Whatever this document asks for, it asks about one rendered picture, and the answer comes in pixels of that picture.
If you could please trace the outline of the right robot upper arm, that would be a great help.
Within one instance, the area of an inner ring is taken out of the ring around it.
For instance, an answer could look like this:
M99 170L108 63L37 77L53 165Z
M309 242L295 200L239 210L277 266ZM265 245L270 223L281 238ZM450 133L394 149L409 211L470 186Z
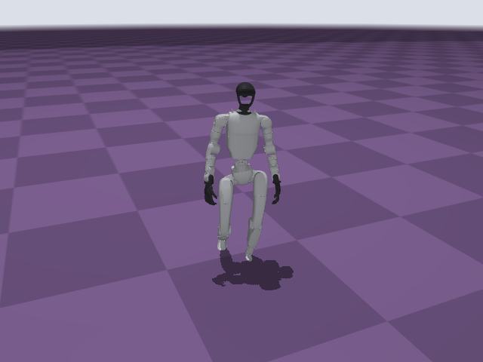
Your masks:
M210 135L210 144L212 145L211 154L217 155L220 152L220 146L218 141L223 132L222 127L225 127L228 123L229 114L219 114L214 119L214 124Z

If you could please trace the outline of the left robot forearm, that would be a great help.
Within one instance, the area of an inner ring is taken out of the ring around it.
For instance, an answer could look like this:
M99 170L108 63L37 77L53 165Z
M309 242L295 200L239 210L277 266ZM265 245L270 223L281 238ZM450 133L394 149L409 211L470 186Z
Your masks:
M269 157L267 157L267 161L269 162L269 170L270 170L270 173L272 174L272 176L271 176L272 180L273 180L273 175L274 174L277 174L278 175L278 180L280 180L280 175L278 174L279 168L278 168L277 154L276 154L275 145L274 145L274 150L275 150L275 154L274 155L270 155Z

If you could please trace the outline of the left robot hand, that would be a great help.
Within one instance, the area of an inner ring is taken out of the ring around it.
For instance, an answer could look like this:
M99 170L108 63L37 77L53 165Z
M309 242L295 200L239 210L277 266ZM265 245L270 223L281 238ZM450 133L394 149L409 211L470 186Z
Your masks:
M280 195L280 192L281 192L280 182L281 181L278 180L278 175L277 174L274 174L273 175L273 182L272 183L275 184L276 193L274 195L274 198L276 198L276 199L272 202L272 204L276 204L278 202L278 200L279 200L279 195Z

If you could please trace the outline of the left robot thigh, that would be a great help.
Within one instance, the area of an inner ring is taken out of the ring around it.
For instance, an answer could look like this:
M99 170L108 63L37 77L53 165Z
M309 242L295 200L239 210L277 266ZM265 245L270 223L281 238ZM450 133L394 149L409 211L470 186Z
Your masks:
M268 176L261 170L253 171L253 213L248 220L248 229L259 229L263 222L263 214L266 206Z

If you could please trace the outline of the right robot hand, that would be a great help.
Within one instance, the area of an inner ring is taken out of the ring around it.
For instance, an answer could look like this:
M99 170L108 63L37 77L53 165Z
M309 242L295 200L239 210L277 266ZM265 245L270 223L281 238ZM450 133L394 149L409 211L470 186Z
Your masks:
M213 192L213 187L212 187L212 184L214 184L214 176L213 175L209 175L208 177L208 182L205 182L205 201L211 205L215 205L217 203L215 203L213 201L213 198L212 198L212 195L217 199L217 196L214 194Z

